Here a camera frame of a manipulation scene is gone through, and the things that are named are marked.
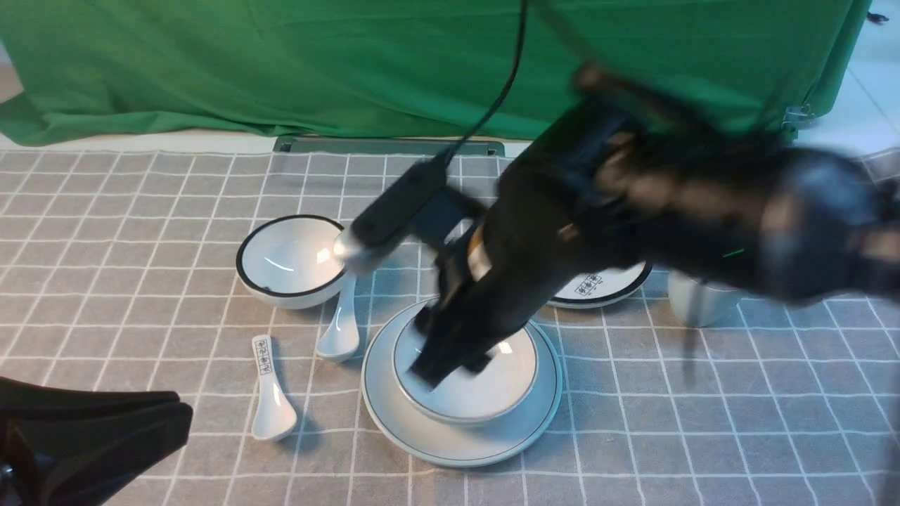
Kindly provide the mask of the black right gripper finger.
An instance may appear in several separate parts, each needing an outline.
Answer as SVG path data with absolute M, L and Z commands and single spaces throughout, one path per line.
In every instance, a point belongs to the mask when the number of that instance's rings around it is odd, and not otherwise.
M 428 388 L 438 387 L 459 368 L 478 375 L 491 361 L 492 336 L 453 302 L 428 302 L 414 317 L 413 329 L 422 339 L 409 371 Z

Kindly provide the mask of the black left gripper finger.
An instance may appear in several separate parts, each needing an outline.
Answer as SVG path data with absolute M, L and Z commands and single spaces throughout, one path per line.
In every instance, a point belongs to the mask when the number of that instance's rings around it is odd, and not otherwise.
M 3 378 L 4 505 L 102 505 L 183 448 L 193 408 L 173 391 L 77 391 Z

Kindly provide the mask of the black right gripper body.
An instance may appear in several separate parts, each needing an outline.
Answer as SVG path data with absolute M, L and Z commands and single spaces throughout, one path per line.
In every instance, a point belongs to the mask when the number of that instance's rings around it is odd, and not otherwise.
M 607 100 L 563 113 L 502 173 L 475 230 L 440 254 L 438 298 L 479 321 L 494 345 L 579 273 L 632 266 L 634 213 L 597 175 L 633 141 L 633 116 Z

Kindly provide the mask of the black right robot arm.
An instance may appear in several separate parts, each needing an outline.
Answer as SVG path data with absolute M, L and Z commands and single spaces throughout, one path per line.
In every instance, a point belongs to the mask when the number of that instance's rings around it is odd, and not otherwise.
M 666 266 L 786 304 L 898 301 L 896 186 L 853 158 L 727 134 L 697 106 L 587 64 L 581 100 L 508 164 L 475 227 L 441 252 L 409 366 L 437 387 L 581 273 Z

